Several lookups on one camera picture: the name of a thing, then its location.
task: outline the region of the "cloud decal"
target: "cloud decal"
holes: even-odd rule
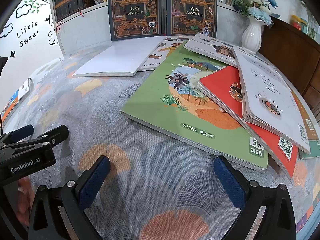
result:
[[[12,32],[12,30],[13,30],[13,26],[12,26],[12,23],[10,23],[3,28],[2,32],[0,33],[0,38],[8,36],[8,34]]]
[[[18,7],[16,10],[16,18],[18,19],[23,15],[27,15],[31,10],[31,8],[32,8],[31,4],[24,4],[21,7]]]

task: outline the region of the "human hand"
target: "human hand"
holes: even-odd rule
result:
[[[18,208],[16,212],[20,223],[29,226],[29,216],[35,193],[28,177],[18,180]]]

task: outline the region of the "tablecloth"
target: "tablecloth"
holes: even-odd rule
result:
[[[85,210],[103,239],[221,239],[237,217],[213,171],[215,156],[134,122],[120,109],[151,71],[134,77],[78,77],[72,74],[106,47],[65,55],[32,75],[28,97],[15,109],[5,130],[31,124],[32,138],[62,124],[70,136],[53,151],[57,163],[30,175],[34,190],[77,180],[100,155],[111,172],[92,206]],[[320,158],[298,160],[293,179],[270,166],[262,172],[232,163],[261,186],[288,187],[297,232],[320,197]],[[247,239],[252,239],[263,215]],[[63,215],[72,239],[77,239]]]

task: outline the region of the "white paper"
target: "white paper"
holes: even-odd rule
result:
[[[163,36],[115,41],[83,66],[73,76],[134,76]]]
[[[234,47],[245,87],[245,110],[257,125],[271,127],[300,149],[310,151],[303,120],[289,87],[270,65]]]

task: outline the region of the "white book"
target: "white book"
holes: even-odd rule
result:
[[[243,119],[310,153],[300,111],[283,77],[253,53],[236,46],[232,50],[239,69]]]
[[[232,52],[232,45],[225,41],[197,33],[197,35],[193,36],[183,47],[231,66],[237,66],[235,56]]]
[[[115,41],[83,66],[73,77],[134,76],[163,40],[163,36]]]
[[[176,47],[184,41],[188,41],[193,36],[165,36],[159,46],[151,53],[149,58],[142,64],[138,71],[156,69]]]

